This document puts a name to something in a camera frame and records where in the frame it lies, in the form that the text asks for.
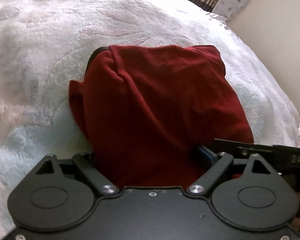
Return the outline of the dark red zip-neck sweater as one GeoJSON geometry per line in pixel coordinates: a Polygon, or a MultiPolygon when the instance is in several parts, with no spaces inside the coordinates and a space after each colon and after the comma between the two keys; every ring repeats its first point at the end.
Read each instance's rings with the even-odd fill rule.
{"type": "Polygon", "coordinates": [[[225,65],[210,45],[107,46],[93,52],[69,105],[117,187],[188,187],[206,171],[192,149],[254,137],[225,65]]]}

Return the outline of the white patterned pillow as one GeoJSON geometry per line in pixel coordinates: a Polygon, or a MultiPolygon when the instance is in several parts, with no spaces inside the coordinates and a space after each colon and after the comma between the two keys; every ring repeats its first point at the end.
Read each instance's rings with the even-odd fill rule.
{"type": "Polygon", "coordinates": [[[249,0],[218,0],[212,13],[223,17],[228,22],[235,18],[248,4],[249,0]]]}

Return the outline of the white floral bed quilt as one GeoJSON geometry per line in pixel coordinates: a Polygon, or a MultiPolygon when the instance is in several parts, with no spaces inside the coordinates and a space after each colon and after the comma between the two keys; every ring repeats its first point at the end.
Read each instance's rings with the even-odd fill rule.
{"type": "Polygon", "coordinates": [[[255,142],[300,147],[296,107],[216,14],[187,0],[0,0],[0,239],[14,227],[8,195],[42,157],[90,151],[69,82],[109,44],[215,46],[255,142]]]}

